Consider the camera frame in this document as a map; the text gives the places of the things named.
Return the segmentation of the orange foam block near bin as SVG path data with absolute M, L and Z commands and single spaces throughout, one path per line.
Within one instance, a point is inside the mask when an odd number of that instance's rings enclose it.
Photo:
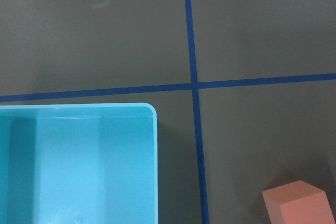
M 262 192 L 271 223 L 335 223 L 324 190 L 301 180 Z

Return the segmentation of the light blue plastic bin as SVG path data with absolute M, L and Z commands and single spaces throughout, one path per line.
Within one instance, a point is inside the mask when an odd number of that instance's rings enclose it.
M 1 106 L 1 223 L 158 223 L 147 103 Z

